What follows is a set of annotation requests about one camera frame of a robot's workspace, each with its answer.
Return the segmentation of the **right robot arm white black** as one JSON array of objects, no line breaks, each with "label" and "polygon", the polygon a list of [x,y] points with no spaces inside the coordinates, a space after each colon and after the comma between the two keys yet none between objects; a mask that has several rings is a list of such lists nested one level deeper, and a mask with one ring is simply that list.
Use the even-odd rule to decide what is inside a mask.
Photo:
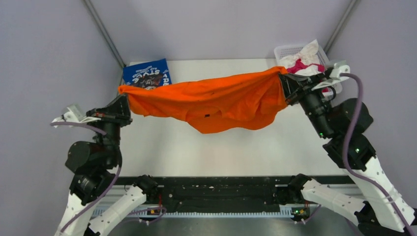
[{"label": "right robot arm white black", "polygon": [[[326,82],[349,78],[357,83],[358,95],[333,107],[322,96]],[[343,216],[365,236],[411,236],[417,223],[417,210],[409,206],[385,175],[376,151],[364,132],[373,118],[363,103],[363,84],[352,73],[338,72],[314,76],[280,74],[285,101],[299,104],[319,137],[330,159],[362,191],[363,199],[337,192],[312,177],[298,174],[291,178],[281,204],[313,202]]]}]

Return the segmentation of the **folded blue printed t-shirt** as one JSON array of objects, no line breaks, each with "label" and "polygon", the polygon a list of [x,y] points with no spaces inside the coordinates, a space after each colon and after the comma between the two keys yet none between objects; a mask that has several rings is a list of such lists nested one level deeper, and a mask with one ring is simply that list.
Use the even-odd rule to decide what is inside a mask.
[{"label": "folded blue printed t-shirt", "polygon": [[172,84],[166,59],[127,66],[123,69],[123,80],[128,86],[147,90]]}]

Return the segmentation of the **orange t-shirt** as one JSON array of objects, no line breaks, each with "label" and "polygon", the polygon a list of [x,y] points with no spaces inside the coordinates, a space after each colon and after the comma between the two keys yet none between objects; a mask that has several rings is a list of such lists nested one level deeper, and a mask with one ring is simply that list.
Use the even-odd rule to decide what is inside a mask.
[{"label": "orange t-shirt", "polygon": [[281,66],[266,71],[238,74],[161,86],[152,90],[119,86],[127,95],[130,110],[144,117],[175,118],[202,134],[232,128],[259,130],[287,107]]}]

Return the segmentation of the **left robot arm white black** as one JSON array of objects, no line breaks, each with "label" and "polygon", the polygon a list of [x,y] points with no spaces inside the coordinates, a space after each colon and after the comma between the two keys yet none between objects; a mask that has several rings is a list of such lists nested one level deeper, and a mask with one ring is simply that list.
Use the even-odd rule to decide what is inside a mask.
[{"label": "left robot arm white black", "polygon": [[77,141],[67,153],[65,166],[74,177],[58,236],[106,236],[135,208],[161,201],[158,185],[149,175],[135,179],[128,191],[97,217],[93,212],[119,178],[122,168],[120,130],[132,123],[126,95],[103,108],[85,113],[76,104],[67,106],[51,126],[82,127],[95,133],[91,142]]}]

